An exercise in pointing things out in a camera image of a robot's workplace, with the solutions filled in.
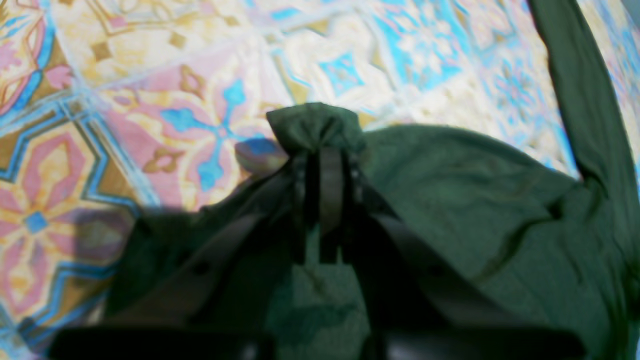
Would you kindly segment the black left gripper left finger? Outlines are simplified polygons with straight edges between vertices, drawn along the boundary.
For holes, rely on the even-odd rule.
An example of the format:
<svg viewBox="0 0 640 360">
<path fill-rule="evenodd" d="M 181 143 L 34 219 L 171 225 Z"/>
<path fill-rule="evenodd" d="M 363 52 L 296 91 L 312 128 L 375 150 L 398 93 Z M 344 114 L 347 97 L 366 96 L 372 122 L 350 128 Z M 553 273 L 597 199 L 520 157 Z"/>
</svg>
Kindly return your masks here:
<svg viewBox="0 0 640 360">
<path fill-rule="evenodd" d="M 52 360 L 276 360 L 264 329 L 272 293 L 306 260 L 307 196 L 317 187 L 318 153 L 293 155 L 275 174 L 237 195 L 238 208 L 212 228 L 201 210 L 180 240 L 199 248 L 163 281 L 93 326 L 67 328 Z"/>
</svg>

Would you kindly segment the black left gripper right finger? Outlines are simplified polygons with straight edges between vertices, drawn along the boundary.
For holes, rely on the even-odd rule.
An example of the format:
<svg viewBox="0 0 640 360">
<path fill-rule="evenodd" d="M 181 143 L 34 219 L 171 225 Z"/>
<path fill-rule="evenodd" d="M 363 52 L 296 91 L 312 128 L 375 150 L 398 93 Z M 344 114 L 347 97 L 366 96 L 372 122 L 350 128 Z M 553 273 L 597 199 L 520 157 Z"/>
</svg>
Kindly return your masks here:
<svg viewBox="0 0 640 360">
<path fill-rule="evenodd" d="M 496 305 L 400 220 L 358 157 L 320 151 L 320 261 L 357 276 L 371 333 L 362 360 L 583 360 L 571 332 Z"/>
</svg>

